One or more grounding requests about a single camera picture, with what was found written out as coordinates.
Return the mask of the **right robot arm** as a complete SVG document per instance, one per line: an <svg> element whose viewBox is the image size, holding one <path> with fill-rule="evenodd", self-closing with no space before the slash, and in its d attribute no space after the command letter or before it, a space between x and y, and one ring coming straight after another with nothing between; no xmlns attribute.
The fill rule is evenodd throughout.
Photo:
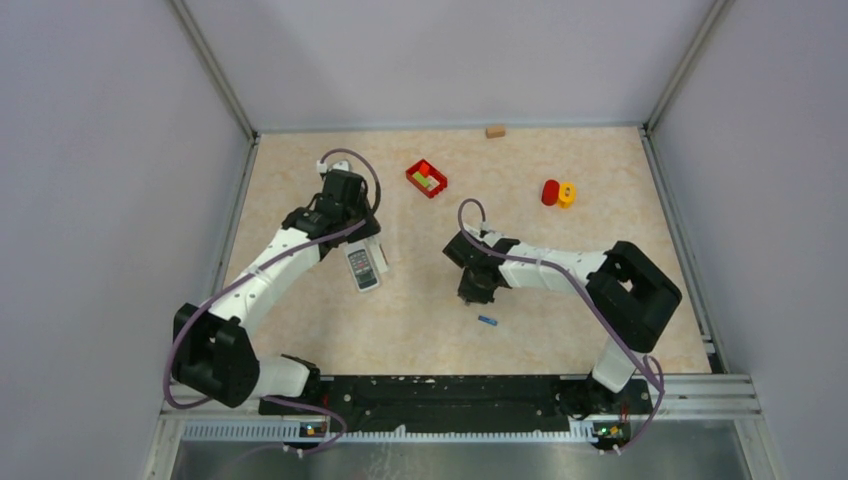
<svg viewBox="0 0 848 480"><path fill-rule="evenodd" d="M664 377L651 354L682 293L635 244L618 241L606 251L569 252L463 227L442 252L462 271L458 295L466 303L491 303L499 288L576 294L586 303L609 336L586 385L594 409L612 412L622 404L635 373L663 390Z"/></svg>

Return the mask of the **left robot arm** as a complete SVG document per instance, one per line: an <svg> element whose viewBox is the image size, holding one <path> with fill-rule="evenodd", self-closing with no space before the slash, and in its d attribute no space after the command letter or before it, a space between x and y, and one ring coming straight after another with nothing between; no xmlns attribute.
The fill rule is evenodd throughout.
<svg viewBox="0 0 848 480"><path fill-rule="evenodd" d="M173 320L164 385L173 382L235 408L253 396L282 396L297 413L319 404L317 366L290 355L257 356L252 337L285 292L333 249L380 231L359 174L332 169L320 192L290 212L262 253L228 286Z"/></svg>

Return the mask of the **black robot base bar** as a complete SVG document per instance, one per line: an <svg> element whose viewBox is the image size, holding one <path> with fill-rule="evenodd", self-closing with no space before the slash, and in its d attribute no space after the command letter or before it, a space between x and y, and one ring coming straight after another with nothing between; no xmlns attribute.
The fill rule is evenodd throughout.
<svg viewBox="0 0 848 480"><path fill-rule="evenodd" d="M340 415L351 433L565 432L592 415L649 413L648 384L629 381L619 393L585 376L466 375L323 378L285 405L259 403L262 416L300 413L300 405Z"/></svg>

